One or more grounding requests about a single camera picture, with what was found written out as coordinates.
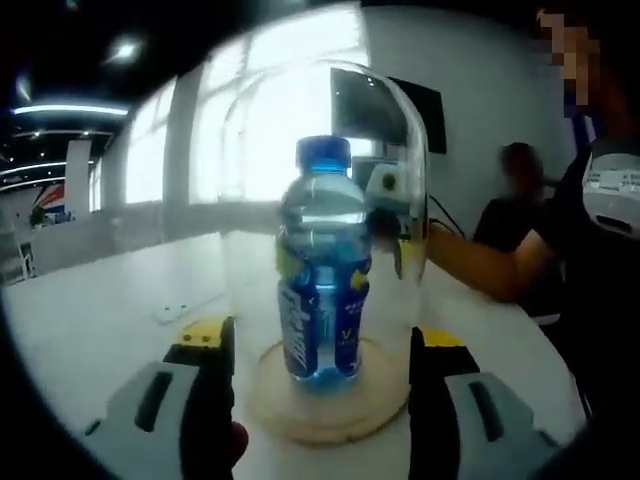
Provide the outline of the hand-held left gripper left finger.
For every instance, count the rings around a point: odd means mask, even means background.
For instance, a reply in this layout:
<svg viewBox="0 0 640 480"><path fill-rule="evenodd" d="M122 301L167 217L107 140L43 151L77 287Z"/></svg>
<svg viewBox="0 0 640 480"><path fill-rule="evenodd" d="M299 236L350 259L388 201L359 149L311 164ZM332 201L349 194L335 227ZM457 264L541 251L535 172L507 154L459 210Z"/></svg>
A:
<svg viewBox="0 0 640 480"><path fill-rule="evenodd" d="M232 478L234 367L233 316L187 325L113 394L87 448L115 479Z"/></svg>

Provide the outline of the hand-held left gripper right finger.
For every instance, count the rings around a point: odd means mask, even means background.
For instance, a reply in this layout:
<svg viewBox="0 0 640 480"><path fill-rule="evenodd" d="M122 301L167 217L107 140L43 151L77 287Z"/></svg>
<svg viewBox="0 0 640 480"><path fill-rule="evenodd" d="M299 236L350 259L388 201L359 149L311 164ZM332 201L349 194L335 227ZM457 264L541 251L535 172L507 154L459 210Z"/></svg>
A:
<svg viewBox="0 0 640 480"><path fill-rule="evenodd" d="M532 479L559 450L534 412L461 345L411 332L410 479Z"/></svg>

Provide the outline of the person's right hand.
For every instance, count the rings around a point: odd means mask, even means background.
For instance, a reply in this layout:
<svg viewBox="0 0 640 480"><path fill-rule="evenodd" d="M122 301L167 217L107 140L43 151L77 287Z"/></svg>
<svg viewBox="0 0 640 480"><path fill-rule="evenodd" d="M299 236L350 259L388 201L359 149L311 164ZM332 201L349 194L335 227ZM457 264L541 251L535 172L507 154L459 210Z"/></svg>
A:
<svg viewBox="0 0 640 480"><path fill-rule="evenodd" d="M367 217L367 227L376 249L392 252L396 248L401 227L393 212L384 209L371 211Z"/></svg>

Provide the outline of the person's left hand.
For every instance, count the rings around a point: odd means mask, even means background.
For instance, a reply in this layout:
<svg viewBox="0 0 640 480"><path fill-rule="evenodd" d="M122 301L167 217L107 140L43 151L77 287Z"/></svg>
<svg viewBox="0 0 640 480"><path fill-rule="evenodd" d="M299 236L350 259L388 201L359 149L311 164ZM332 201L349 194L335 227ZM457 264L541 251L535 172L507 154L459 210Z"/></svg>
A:
<svg viewBox="0 0 640 480"><path fill-rule="evenodd" d="M249 443L249 434L246 428L239 422L231 422L231 447L230 462L234 467L245 454Z"/></svg>

